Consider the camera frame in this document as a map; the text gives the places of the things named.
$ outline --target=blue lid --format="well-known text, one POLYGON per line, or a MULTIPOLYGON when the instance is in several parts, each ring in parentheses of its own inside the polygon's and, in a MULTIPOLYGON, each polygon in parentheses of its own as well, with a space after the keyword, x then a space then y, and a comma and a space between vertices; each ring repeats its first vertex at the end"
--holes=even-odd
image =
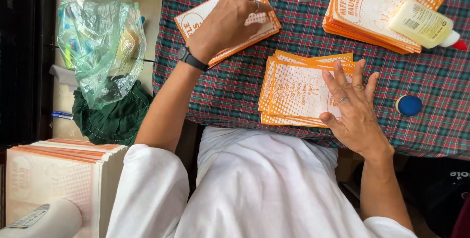
POLYGON ((423 108, 423 103, 419 97, 405 95, 398 98, 395 108, 402 115, 413 116, 418 114, 423 108))

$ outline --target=small container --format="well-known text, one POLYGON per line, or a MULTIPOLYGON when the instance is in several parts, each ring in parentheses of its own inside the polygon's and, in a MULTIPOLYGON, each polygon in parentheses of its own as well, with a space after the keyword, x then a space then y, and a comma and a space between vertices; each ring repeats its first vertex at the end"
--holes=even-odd
POLYGON ((73 238, 82 216, 67 199, 46 203, 0 230, 0 238, 73 238))
POLYGON ((397 109, 397 112, 406 116, 416 115, 422 108, 423 103, 419 97, 413 95, 401 96, 395 102, 395 109, 397 109))
POLYGON ((466 50, 460 34, 453 31, 454 22, 414 0, 407 0, 389 21, 391 30, 402 34, 426 48, 437 45, 466 50))

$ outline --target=blue pen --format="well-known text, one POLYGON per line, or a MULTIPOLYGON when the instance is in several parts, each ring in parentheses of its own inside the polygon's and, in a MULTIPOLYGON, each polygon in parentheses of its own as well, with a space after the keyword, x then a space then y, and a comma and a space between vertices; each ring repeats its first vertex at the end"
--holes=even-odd
POLYGON ((70 114, 70 113, 64 113, 64 112, 60 112, 60 111, 52 112, 51 116, 52 116, 52 117, 56 117, 56 118, 62 118, 62 119, 73 120, 73 115, 72 115, 72 114, 70 114))

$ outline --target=hand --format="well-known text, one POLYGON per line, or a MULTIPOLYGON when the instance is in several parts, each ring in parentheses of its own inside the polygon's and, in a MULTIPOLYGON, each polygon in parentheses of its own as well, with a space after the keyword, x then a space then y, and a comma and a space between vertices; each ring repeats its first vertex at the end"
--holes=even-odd
MULTIPOLYGON (((257 13, 272 11, 273 7, 259 2, 257 13)), ((220 0, 202 25, 188 38, 191 54, 207 64, 220 51, 248 40, 262 26, 245 26, 248 15, 256 11, 254 0, 220 0)))
POLYGON ((394 149, 380 129, 374 113, 374 92, 379 78, 379 72, 373 73, 367 84, 362 86, 362 73, 366 61, 360 60, 349 84, 344 76, 341 62, 336 60, 333 71, 335 77, 326 69, 322 76, 335 101, 345 97, 347 100, 338 103, 341 120, 331 113, 320 115, 321 121, 328 125, 336 138, 347 148, 363 156, 365 159, 389 158, 394 149))

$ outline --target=white shirt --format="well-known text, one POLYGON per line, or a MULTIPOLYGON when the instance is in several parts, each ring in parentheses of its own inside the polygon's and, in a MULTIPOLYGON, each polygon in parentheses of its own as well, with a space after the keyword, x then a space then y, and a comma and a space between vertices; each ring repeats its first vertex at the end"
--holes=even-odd
POLYGON ((107 237, 416 238, 396 221, 361 221, 339 190, 338 152, 252 129, 207 127, 197 188, 169 151, 126 154, 107 237))

